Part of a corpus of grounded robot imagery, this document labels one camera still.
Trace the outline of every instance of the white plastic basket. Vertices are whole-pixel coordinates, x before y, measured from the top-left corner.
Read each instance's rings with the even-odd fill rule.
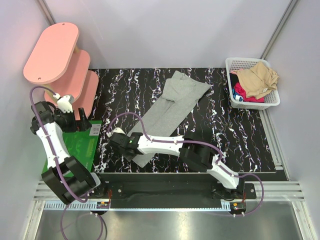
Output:
[[[230,71],[238,69],[249,69],[255,66],[258,62],[263,62],[266,67],[271,67],[266,60],[257,58],[246,58],[246,57],[229,57],[225,60],[226,74],[228,78],[229,94],[231,99],[231,106],[236,109],[256,109],[265,110],[270,106],[277,106],[280,104],[280,97],[278,90],[273,90],[264,97],[264,103],[260,102],[248,102],[248,101],[237,101],[234,99],[232,94],[232,87],[230,81]]]

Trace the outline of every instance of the gray garment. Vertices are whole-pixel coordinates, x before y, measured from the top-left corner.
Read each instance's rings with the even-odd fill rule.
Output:
[[[186,74],[175,71],[172,78],[166,80],[163,94],[142,117],[146,133],[169,137],[210,87],[206,83],[195,81]],[[136,132],[142,132],[140,122],[131,129],[128,136]],[[137,155],[133,161],[143,168],[154,155],[154,153]]]

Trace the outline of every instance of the pink stool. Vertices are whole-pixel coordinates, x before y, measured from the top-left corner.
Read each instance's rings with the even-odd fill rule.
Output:
[[[27,63],[24,77],[31,83],[49,87],[56,93],[74,97],[73,110],[79,120],[78,108],[88,117],[92,111],[99,78],[88,70],[89,54],[76,46],[79,30],[70,22],[54,24],[43,31]],[[56,105],[52,94],[44,98]]]

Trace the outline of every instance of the red clothing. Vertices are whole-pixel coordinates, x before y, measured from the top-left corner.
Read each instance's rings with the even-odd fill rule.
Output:
[[[234,90],[237,94],[243,97],[244,102],[252,102],[252,103],[264,103],[265,99],[263,97],[256,99],[254,96],[246,97],[246,91],[242,88],[239,82],[237,82],[234,86]]]

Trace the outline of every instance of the sticker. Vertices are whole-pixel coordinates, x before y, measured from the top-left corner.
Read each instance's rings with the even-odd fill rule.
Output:
[[[101,124],[92,124],[89,136],[99,136]]]

